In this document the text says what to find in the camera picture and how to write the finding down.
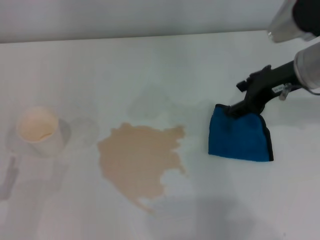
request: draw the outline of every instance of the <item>stain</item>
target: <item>stain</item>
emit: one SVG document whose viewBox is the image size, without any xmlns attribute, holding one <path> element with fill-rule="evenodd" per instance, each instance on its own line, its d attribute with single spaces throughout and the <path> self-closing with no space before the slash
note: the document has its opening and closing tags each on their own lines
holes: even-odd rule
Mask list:
<svg viewBox="0 0 320 240">
<path fill-rule="evenodd" d="M 153 209 L 139 199 L 164 195 L 161 177 L 165 171 L 178 169 L 186 174 L 175 152 L 184 136 L 182 126 L 159 130 L 123 123 L 97 145 L 102 174 L 134 205 L 152 214 Z"/>
<path fill-rule="evenodd" d="M 194 104 L 176 103 L 158 84 L 149 84 L 129 105 L 127 115 L 133 121 L 152 121 L 166 114 L 171 126 L 183 125 L 188 137 L 208 134 L 215 103 L 210 99 Z"/>
</svg>

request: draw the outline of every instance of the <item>beige liquid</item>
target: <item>beige liquid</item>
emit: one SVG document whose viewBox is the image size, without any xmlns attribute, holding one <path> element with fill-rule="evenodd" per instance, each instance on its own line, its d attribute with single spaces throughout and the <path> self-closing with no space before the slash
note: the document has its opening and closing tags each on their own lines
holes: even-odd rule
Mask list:
<svg viewBox="0 0 320 240">
<path fill-rule="evenodd" d="M 21 135 L 30 142 L 40 142 L 55 132 L 52 124 L 42 121 L 27 122 L 21 130 Z"/>
<path fill-rule="evenodd" d="M 174 151 L 184 136 L 182 126 L 158 130 L 124 123 L 98 143 L 102 174 L 133 204 L 152 213 L 139 199 L 152 200 L 164 194 L 161 177 L 166 170 L 186 173 Z"/>
</svg>

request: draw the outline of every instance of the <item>blue cloth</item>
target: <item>blue cloth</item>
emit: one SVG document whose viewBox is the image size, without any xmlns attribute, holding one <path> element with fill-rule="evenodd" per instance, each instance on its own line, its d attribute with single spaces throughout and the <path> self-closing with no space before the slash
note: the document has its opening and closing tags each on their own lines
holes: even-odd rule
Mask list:
<svg viewBox="0 0 320 240">
<path fill-rule="evenodd" d="M 210 155 L 254 162 L 273 161 L 270 132 L 264 119 L 249 113 L 237 119 L 226 116 L 224 105 L 216 105 L 209 133 Z"/>
</svg>

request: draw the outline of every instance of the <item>paper cup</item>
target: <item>paper cup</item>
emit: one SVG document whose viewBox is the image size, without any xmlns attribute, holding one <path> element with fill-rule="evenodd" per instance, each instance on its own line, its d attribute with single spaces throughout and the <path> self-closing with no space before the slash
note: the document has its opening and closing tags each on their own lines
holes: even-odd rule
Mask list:
<svg viewBox="0 0 320 240">
<path fill-rule="evenodd" d="M 17 122 L 16 132 L 47 157 L 59 154 L 64 148 L 59 118 L 46 107 L 29 108 Z"/>
</svg>

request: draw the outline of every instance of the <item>liquid spill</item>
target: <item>liquid spill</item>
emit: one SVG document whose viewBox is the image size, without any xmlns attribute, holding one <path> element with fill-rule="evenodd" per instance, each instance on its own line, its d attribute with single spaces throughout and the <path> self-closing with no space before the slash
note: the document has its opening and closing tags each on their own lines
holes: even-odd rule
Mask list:
<svg viewBox="0 0 320 240">
<path fill-rule="evenodd" d="M 178 169 L 186 173 L 174 151 L 184 136 L 182 126 L 158 130 L 123 123 L 97 145 L 102 174 L 134 205 L 152 214 L 153 210 L 139 199 L 164 195 L 161 177 L 165 171 Z"/>
</svg>

